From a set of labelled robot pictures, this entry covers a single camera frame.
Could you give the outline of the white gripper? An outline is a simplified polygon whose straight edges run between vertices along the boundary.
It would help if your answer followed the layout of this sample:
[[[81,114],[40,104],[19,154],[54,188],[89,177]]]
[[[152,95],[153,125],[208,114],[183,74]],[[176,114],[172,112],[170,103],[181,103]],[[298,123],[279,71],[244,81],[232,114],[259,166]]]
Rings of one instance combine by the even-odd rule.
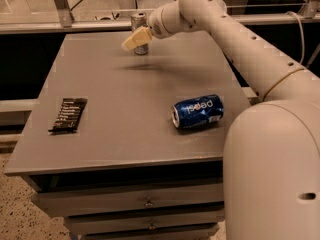
[[[180,13],[179,3],[174,1],[155,9],[149,16],[148,25],[149,28],[141,26],[134,30],[121,44],[122,49],[129,51],[148,44],[152,40],[152,35],[164,39],[184,32],[187,21]]]

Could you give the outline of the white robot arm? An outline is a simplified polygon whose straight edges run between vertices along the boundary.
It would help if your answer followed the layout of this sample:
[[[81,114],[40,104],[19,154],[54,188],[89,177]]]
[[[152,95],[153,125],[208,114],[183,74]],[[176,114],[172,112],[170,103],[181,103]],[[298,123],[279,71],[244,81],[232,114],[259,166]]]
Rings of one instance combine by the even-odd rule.
[[[227,240],[320,240],[320,78],[230,17],[223,0],[166,4],[122,46],[199,30],[259,99],[225,139]]]

